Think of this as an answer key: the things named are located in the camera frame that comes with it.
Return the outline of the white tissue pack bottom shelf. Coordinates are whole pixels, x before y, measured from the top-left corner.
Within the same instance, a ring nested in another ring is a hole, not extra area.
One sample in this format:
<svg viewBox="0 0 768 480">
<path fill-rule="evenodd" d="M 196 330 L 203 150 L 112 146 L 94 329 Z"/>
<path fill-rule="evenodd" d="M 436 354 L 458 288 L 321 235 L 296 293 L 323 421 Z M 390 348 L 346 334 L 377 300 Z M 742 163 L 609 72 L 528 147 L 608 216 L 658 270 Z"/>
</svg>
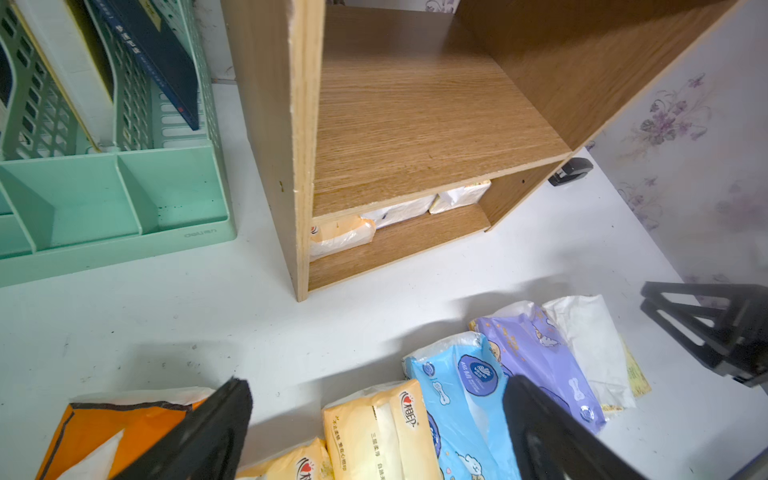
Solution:
<svg viewBox="0 0 768 480">
<path fill-rule="evenodd" d="M 490 186 L 491 181 L 485 180 L 440 192 L 436 195 L 433 203 L 429 207 L 429 213 L 436 215 L 449 210 L 477 204 L 489 190 Z"/>
</svg>

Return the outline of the yellow tissue pack bottom shelf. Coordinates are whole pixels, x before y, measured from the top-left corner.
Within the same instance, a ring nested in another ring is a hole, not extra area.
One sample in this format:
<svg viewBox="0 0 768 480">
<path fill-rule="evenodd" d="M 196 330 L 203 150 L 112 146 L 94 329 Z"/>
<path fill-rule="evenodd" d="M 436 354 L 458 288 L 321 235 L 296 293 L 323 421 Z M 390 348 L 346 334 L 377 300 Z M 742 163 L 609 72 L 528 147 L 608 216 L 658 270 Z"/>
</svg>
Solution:
<svg viewBox="0 0 768 480">
<path fill-rule="evenodd" d="M 310 260 L 315 261 L 370 243 L 376 225 L 359 215 L 313 225 L 310 229 Z"/>
</svg>

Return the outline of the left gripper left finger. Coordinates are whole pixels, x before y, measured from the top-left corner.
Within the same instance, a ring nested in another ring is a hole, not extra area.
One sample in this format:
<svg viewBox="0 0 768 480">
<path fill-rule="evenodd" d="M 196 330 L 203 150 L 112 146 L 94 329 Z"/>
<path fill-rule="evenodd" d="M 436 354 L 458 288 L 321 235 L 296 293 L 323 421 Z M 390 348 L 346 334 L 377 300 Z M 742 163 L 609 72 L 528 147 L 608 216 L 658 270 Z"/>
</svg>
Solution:
<svg viewBox="0 0 768 480">
<path fill-rule="evenodd" d="M 233 479 L 252 413 L 249 383 L 232 377 L 117 479 Z"/>
</svg>

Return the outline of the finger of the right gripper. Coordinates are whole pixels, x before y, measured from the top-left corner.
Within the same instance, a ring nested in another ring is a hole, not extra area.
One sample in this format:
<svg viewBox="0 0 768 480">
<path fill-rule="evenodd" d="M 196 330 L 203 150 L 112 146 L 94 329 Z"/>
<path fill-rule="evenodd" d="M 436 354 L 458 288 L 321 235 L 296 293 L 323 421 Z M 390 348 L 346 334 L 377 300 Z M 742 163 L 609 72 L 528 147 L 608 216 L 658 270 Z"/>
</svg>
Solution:
<svg viewBox="0 0 768 480">
<path fill-rule="evenodd" d="M 641 311 L 705 368 L 767 382 L 765 286 L 647 282 L 641 295 Z"/>
</svg>

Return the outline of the orange tissue pack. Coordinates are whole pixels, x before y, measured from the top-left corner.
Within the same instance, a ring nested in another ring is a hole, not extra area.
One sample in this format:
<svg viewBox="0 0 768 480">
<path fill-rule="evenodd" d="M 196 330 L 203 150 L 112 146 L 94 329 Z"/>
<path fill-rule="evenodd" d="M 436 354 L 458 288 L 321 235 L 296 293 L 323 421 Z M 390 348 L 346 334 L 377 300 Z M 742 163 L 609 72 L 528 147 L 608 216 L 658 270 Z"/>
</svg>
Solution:
<svg viewBox="0 0 768 480">
<path fill-rule="evenodd" d="M 76 397 L 65 408 L 37 477 L 111 479 L 213 393 L 184 387 Z"/>
</svg>

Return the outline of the purple tissue pack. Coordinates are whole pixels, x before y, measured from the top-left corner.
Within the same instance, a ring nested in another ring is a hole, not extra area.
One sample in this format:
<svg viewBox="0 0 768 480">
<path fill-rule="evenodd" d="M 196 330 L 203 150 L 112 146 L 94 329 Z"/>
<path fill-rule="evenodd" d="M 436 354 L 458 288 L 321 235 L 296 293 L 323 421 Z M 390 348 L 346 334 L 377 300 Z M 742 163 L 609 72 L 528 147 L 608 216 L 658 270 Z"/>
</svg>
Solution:
<svg viewBox="0 0 768 480">
<path fill-rule="evenodd" d="M 525 376 L 594 434 L 606 425 L 602 407 L 554 322 L 531 301 L 519 301 L 469 322 L 484 335 L 505 375 Z"/>
</svg>

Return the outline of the light blue tissue pack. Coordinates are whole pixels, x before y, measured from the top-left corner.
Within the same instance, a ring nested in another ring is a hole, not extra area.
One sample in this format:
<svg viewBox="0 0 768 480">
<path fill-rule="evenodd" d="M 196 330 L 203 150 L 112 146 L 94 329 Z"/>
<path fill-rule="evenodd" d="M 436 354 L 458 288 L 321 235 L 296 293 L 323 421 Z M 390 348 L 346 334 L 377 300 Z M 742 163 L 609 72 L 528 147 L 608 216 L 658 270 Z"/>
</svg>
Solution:
<svg viewBox="0 0 768 480">
<path fill-rule="evenodd" d="M 503 408 L 508 377 L 484 335 L 449 336 L 402 366 L 420 384 L 444 479 L 521 477 Z"/>
</svg>

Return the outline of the white-blue tissue pack bottom shelf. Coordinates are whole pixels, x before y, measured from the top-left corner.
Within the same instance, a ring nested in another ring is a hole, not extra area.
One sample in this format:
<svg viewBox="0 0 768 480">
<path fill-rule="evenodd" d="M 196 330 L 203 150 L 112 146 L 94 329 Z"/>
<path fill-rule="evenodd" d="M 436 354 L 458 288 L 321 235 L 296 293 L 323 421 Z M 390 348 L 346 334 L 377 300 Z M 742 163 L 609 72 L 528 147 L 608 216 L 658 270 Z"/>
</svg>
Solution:
<svg viewBox="0 0 768 480">
<path fill-rule="evenodd" d="M 372 221 L 376 229 L 385 228 L 400 222 L 424 215 L 429 211 L 436 195 L 406 201 L 389 207 L 383 207 L 361 214 L 364 220 Z"/>
</svg>

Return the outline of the white tissue pack shelf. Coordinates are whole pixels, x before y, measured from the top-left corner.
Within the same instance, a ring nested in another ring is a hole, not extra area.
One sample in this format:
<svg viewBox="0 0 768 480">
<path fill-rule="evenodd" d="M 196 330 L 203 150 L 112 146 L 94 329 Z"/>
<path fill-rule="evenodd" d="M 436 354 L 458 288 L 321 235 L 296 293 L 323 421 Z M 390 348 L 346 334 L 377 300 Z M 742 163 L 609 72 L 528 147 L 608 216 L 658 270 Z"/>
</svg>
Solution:
<svg viewBox="0 0 768 480">
<path fill-rule="evenodd" d="M 546 302 L 543 310 L 565 340 L 608 418 L 634 409 L 636 400 L 651 392 L 602 296 L 561 297 Z"/>
<path fill-rule="evenodd" d="M 491 181 L 485 180 L 440 192 L 436 195 L 433 203 L 429 207 L 429 213 L 436 215 L 449 210 L 477 204 L 489 190 L 490 186 Z"/>
</svg>

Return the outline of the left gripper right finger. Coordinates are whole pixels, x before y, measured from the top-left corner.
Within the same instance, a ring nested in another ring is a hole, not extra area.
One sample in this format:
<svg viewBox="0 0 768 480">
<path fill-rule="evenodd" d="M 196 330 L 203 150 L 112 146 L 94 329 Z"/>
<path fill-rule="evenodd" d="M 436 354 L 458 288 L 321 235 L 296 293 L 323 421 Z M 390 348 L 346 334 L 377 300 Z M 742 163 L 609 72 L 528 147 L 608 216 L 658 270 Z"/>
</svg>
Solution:
<svg viewBox="0 0 768 480">
<path fill-rule="evenodd" d="M 503 408 L 523 479 L 641 479 L 524 376 L 507 381 Z"/>
</svg>

